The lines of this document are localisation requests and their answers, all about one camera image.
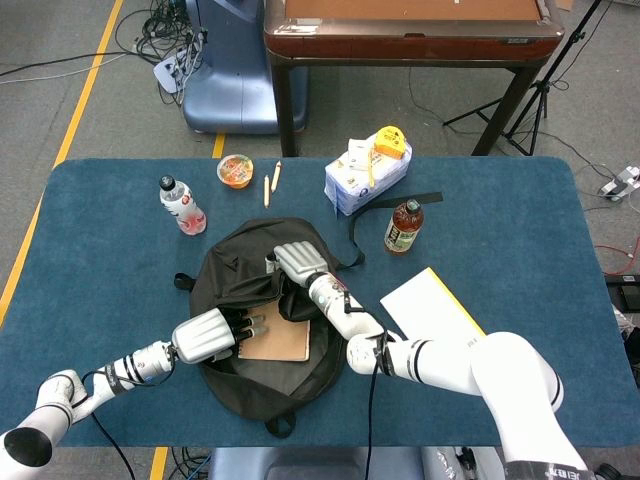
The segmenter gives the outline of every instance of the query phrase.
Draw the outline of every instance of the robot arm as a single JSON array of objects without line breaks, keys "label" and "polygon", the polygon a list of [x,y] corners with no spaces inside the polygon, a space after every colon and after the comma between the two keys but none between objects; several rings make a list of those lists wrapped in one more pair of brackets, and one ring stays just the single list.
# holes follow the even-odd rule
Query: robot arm
[{"label": "robot arm", "polygon": [[259,318],[249,318],[229,324],[217,308],[205,312],[180,324],[170,343],[152,343],[89,372],[85,378],[93,377],[92,395],[75,371],[52,375],[38,389],[35,410],[17,428],[0,436],[3,478],[39,477],[49,464],[54,447],[72,424],[136,386],[155,386],[149,382],[171,374],[176,360],[190,364],[230,356],[230,348],[236,343],[264,332],[264,327],[256,326],[258,323]]},{"label": "robot arm", "polygon": [[347,361],[354,371],[372,374],[377,365],[387,375],[481,395],[498,427],[511,478],[537,478],[532,472],[541,465],[546,468],[537,472],[541,478],[553,478],[552,469],[563,465],[565,474],[586,470],[554,415],[563,399],[562,382],[525,339],[501,332],[468,347],[442,340],[400,341],[394,334],[389,338],[326,263],[322,266],[309,242],[279,246],[274,253],[285,274],[309,288],[314,303],[349,341]]}]

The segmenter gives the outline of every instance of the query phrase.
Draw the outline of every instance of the brown table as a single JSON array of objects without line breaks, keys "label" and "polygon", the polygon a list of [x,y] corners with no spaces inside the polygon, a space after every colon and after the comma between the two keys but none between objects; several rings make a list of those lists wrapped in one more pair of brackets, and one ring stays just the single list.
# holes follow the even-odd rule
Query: brown table
[{"label": "brown table", "polygon": [[313,65],[507,68],[473,155],[487,155],[564,35],[553,0],[266,0],[282,155],[297,155],[289,70]]}]

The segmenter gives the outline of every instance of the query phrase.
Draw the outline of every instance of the blue tablecloth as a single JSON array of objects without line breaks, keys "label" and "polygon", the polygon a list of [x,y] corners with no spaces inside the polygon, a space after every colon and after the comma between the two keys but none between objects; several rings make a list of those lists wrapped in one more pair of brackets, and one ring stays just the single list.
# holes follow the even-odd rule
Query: blue tablecloth
[{"label": "blue tablecloth", "polygon": [[[29,413],[39,383],[57,370],[80,374],[155,340],[189,316],[177,271],[196,274],[205,252],[252,217],[311,221],[343,261],[354,256],[348,219],[323,194],[327,159],[285,159],[272,207],[262,178],[276,160],[255,162],[244,190],[222,185],[215,161],[83,160],[55,169],[18,289],[0,331],[0,431]],[[208,214],[191,238],[161,207],[158,179],[184,180]],[[558,418],[577,445],[640,442],[640,402],[593,252],[571,172],[553,158],[415,158],[387,196],[442,191],[401,258],[383,249],[391,211],[358,221],[364,265],[344,272],[353,294],[388,326],[379,299],[427,266],[487,332],[526,337],[566,389]],[[286,440],[224,409],[198,368],[178,365],[158,388],[136,389],[99,417],[121,445],[365,445],[369,377],[345,368],[337,384],[298,413]],[[377,445],[489,445],[488,409],[470,397],[397,378],[379,379]],[[105,445],[90,421],[65,445]]]}]

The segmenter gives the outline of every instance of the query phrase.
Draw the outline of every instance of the black tripod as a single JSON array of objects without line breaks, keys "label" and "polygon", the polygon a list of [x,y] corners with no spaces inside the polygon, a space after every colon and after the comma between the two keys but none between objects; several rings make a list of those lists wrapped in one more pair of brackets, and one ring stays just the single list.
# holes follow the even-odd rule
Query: black tripod
[{"label": "black tripod", "polygon": [[[539,127],[540,127],[540,119],[542,118],[543,114],[544,114],[544,118],[547,118],[547,97],[548,97],[549,90],[551,89],[551,86],[552,86],[552,83],[553,83],[552,80],[551,80],[551,77],[553,77],[555,75],[556,70],[558,69],[558,67],[560,66],[560,64],[564,60],[564,58],[567,56],[567,53],[569,53],[569,50],[571,50],[571,47],[573,47],[573,45],[575,45],[576,43],[578,43],[580,40],[582,40],[585,37],[585,32],[583,31],[584,27],[589,22],[589,20],[591,19],[591,17],[593,16],[595,11],[597,10],[598,6],[600,6],[601,2],[602,2],[602,0],[594,0],[594,2],[591,5],[591,7],[589,7],[589,10],[587,11],[587,13],[585,13],[584,17],[582,17],[582,20],[580,20],[580,23],[578,24],[576,29],[569,36],[569,39],[568,39],[567,43],[565,43],[564,47],[562,47],[562,50],[560,51],[560,54],[558,55],[558,57],[555,59],[555,61],[551,65],[551,67],[549,67],[549,71],[547,72],[547,74],[544,76],[544,78],[542,78],[542,80],[535,81],[529,87],[530,89],[535,89],[535,92],[533,93],[533,95],[529,99],[529,102],[527,102],[527,105],[524,107],[522,112],[520,112],[520,115],[518,116],[518,118],[516,119],[514,124],[511,126],[511,129],[507,133],[501,132],[501,135],[504,138],[506,138],[507,141],[511,145],[513,145],[515,148],[517,148],[520,151],[520,153],[522,153],[523,155],[527,155],[527,156],[533,155],[533,151],[536,148],[536,140],[538,138],[538,130],[539,130]],[[467,112],[467,113],[465,113],[463,115],[459,115],[459,116],[457,116],[455,118],[452,118],[451,120],[447,120],[442,125],[443,126],[450,125],[452,123],[457,122],[458,120],[462,120],[463,118],[466,118],[466,117],[468,117],[470,115],[473,115],[473,114],[477,114],[485,122],[489,122],[489,120],[490,120],[489,117],[487,117],[484,113],[482,113],[482,110],[485,110],[486,108],[492,107],[492,106],[500,103],[501,100],[502,100],[502,97],[498,98],[497,100],[494,100],[493,102],[486,103],[486,104],[484,104],[484,105],[482,105],[482,106],[480,106],[478,108],[474,108],[470,112]],[[527,115],[527,113],[529,113],[529,110],[531,110],[531,107],[533,107],[533,104],[536,102],[536,100],[538,101],[538,107],[537,107],[537,110],[536,110],[535,123],[534,123],[534,126],[533,126],[533,130],[531,132],[532,133],[532,135],[531,135],[531,146],[529,148],[529,151],[527,151],[518,142],[516,142],[513,139],[513,136],[516,133],[518,133],[517,132],[518,128],[522,124],[522,121],[525,118],[525,116]]]}]

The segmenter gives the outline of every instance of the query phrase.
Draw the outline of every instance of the tissue box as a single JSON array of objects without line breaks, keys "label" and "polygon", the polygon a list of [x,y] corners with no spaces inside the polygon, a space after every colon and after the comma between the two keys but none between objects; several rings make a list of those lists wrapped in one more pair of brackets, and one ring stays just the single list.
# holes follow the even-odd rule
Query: tissue box
[{"label": "tissue box", "polygon": [[[375,135],[372,135],[366,142],[373,146],[374,140]],[[407,143],[400,160],[376,154],[372,168],[375,184],[371,187],[368,158],[361,158],[360,161],[354,159],[351,141],[349,146],[350,151],[325,167],[324,193],[333,203],[334,209],[345,215],[351,215],[401,180],[407,174],[412,153],[411,145]]]}]

